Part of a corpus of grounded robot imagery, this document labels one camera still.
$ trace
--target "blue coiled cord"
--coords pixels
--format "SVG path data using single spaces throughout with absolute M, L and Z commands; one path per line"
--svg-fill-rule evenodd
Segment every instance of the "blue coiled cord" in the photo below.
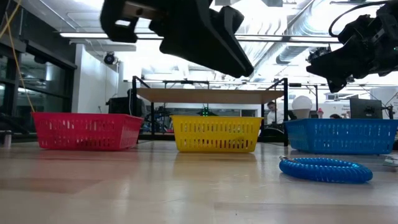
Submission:
M 322 182 L 362 184 L 373 178 L 365 166 L 327 158 L 283 159 L 279 168 L 292 177 Z

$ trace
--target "robotic arm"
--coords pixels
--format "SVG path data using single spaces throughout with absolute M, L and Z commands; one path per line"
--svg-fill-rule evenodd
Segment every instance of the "robotic arm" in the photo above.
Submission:
M 229 6 L 214 11 L 209 8 L 212 1 L 105 0 L 101 26 L 112 41 L 135 43 L 138 19 L 150 19 L 149 29 L 163 37 L 162 53 L 235 78 L 248 77 L 254 68 L 234 36 L 244 16 Z
M 334 35 L 331 28 L 344 14 L 361 7 L 385 4 L 376 18 L 359 16 Z M 332 93 L 339 92 L 350 78 L 364 78 L 378 73 L 380 77 L 398 70 L 398 1 L 371 2 L 356 6 L 338 17 L 329 28 L 344 46 L 334 52 L 319 48 L 310 53 L 307 71 L 324 77 Z

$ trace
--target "red basket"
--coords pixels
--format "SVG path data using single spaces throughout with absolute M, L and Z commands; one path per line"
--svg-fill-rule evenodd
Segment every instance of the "red basket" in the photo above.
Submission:
M 137 143 L 142 118 L 126 114 L 33 113 L 44 149 L 120 151 Z

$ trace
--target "wooden floor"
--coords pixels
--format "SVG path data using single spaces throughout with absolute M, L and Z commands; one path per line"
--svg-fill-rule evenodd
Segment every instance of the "wooden floor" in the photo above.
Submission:
M 398 175 L 383 157 L 330 156 L 374 171 L 364 185 L 281 174 L 273 144 L 254 154 L 179 154 L 174 142 L 126 152 L 0 152 L 1 224 L 398 223 Z

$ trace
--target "yellow basket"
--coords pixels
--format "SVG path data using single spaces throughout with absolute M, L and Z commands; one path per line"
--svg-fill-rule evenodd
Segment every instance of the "yellow basket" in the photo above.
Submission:
M 180 152 L 253 152 L 262 118 L 171 116 Z

